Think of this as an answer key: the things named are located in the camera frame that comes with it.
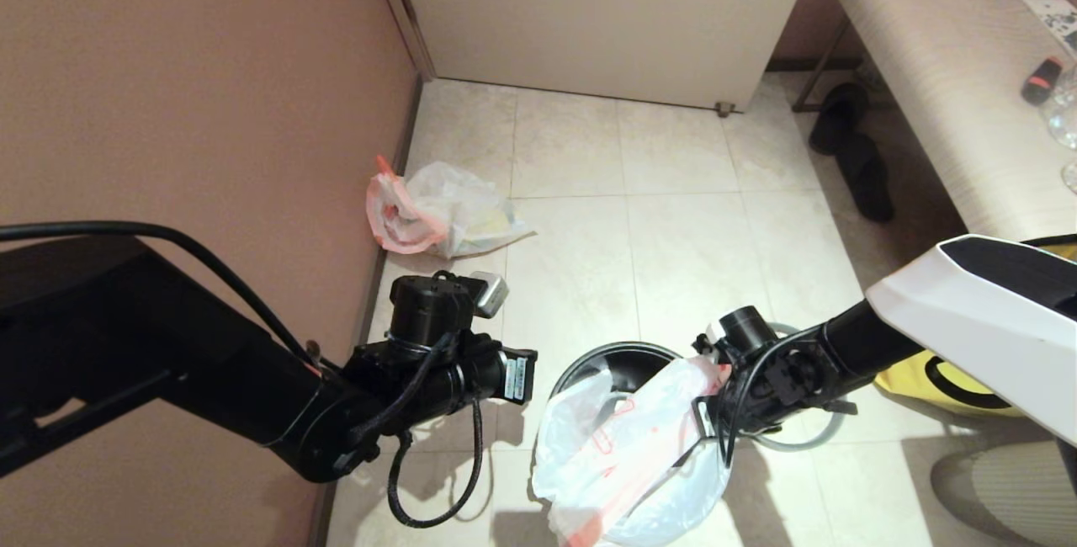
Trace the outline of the white leaflet with blue print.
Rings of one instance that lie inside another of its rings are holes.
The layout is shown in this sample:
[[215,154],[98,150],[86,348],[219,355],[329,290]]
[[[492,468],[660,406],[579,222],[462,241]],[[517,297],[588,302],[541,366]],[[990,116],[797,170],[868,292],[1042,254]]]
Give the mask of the white leaflet with blue print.
[[1062,47],[1077,57],[1077,8],[1069,0],[1023,0]]

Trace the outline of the white door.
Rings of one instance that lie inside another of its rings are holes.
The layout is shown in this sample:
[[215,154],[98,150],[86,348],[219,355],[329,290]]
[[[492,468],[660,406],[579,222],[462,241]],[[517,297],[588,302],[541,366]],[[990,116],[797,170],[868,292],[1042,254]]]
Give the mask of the white door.
[[411,0],[439,78],[744,111],[796,0]]

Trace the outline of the black round trash bin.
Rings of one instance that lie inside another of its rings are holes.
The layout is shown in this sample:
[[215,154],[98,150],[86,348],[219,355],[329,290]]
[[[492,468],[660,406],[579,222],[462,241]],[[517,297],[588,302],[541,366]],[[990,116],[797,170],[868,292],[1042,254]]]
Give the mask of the black round trash bin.
[[649,382],[655,374],[662,371],[667,364],[680,357],[683,356],[677,352],[657,343],[623,341],[601,345],[569,364],[567,370],[554,383],[550,397],[601,371],[609,371],[612,381],[609,392],[632,394],[641,385]]

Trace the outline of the black marker with red band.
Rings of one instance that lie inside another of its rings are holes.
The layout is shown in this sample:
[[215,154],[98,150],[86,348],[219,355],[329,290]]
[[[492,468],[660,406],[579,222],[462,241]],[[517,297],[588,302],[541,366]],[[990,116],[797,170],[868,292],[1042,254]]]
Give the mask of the black marker with red band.
[[1047,102],[1062,74],[1064,64],[1057,56],[1048,56],[1032,74],[1024,80],[1021,98],[1030,106],[1039,107]]

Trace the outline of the light woodgrain desk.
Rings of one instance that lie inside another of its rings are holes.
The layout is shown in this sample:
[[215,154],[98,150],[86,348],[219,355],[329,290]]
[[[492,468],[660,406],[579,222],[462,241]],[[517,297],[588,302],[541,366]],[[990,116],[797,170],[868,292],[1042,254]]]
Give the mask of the light woodgrain desk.
[[1021,98],[1058,44],[1027,0],[838,0],[969,232],[1077,234],[1074,159]]

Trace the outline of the beige door frame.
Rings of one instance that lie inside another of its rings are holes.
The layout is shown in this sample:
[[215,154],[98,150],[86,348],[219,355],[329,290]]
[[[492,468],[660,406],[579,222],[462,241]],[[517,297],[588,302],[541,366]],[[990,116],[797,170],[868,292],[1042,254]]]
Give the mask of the beige door frame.
[[408,50],[412,64],[419,72],[423,82],[433,82],[436,79],[436,69],[430,53],[428,53],[426,41],[421,33],[418,23],[418,14],[411,0],[387,0],[394,19],[398,26],[401,38]]

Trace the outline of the black slipper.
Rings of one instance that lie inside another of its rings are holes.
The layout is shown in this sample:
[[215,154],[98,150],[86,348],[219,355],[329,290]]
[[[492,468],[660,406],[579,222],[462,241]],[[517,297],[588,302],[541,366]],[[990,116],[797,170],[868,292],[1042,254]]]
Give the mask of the black slipper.
[[869,109],[869,92],[854,82],[840,83],[820,103],[808,143],[820,155],[834,156],[847,144]]
[[895,215],[889,168],[873,138],[854,134],[837,152],[837,163],[862,218],[889,222]]

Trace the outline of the yellow fabric bag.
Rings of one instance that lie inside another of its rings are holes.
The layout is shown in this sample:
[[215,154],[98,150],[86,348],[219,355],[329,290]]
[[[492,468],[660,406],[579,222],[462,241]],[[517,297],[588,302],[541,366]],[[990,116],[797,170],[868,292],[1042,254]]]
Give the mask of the yellow fabric bag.
[[[1077,234],[1038,239],[1029,241],[1029,244],[1046,249],[1048,252],[1077,263]],[[981,406],[967,405],[965,402],[953,399],[950,395],[942,393],[942,390],[933,385],[927,377],[926,365],[933,357],[935,357],[933,352],[922,351],[915,356],[901,360],[898,364],[893,364],[885,371],[878,374],[875,385],[890,395],[926,402],[926,404],[937,406],[945,412],[959,413],[963,417],[1003,417],[1004,419],[1024,417],[1024,413],[1019,412],[1015,406],[1001,409],[982,408]]]

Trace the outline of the white red-printed trash bag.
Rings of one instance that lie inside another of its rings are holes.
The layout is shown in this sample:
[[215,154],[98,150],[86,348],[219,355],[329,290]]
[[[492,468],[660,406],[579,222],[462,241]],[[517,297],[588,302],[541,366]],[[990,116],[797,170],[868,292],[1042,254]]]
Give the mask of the white red-printed trash bag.
[[632,394],[609,392],[601,371],[549,401],[531,485],[559,547],[672,547],[704,523],[730,469],[716,441],[699,441],[693,401],[728,377],[680,357]]
[[375,174],[365,212],[373,238],[388,252],[443,260],[488,254],[536,233],[493,183],[446,162],[404,180],[400,198],[393,172]]

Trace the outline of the grey skirting board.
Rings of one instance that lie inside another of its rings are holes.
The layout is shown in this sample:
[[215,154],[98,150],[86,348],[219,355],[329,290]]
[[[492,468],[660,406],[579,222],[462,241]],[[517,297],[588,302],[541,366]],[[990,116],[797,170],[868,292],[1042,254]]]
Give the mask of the grey skirting board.
[[[394,160],[387,162],[387,165],[378,168],[378,172],[376,173],[377,176],[380,176],[384,171],[388,171],[393,172],[396,176],[394,179],[397,184],[389,186],[389,191],[392,195],[394,195],[394,197],[397,198],[400,198],[401,191],[404,190],[403,174],[408,162],[409,151],[411,150],[411,140],[415,132],[416,121],[418,120],[419,108],[421,106],[421,94],[423,87],[423,78],[416,78],[411,92],[411,106],[409,106],[406,114],[406,124],[404,126],[403,134],[401,134]],[[382,275],[384,275],[387,255],[388,252],[384,248],[377,244],[373,268],[369,278],[366,279],[366,282],[364,283],[366,290],[364,291],[363,305],[361,306],[360,313],[358,313],[356,317],[353,336],[351,337],[351,341],[345,351],[347,354],[350,354],[358,345],[366,343],[367,339],[370,337],[374,313],[376,312],[377,301],[379,300],[381,279]],[[309,525],[309,533],[304,547],[326,547],[327,543],[328,527],[337,486],[335,483],[320,483],[316,486],[316,489],[318,489],[318,492],[316,493],[313,502],[311,524]]]

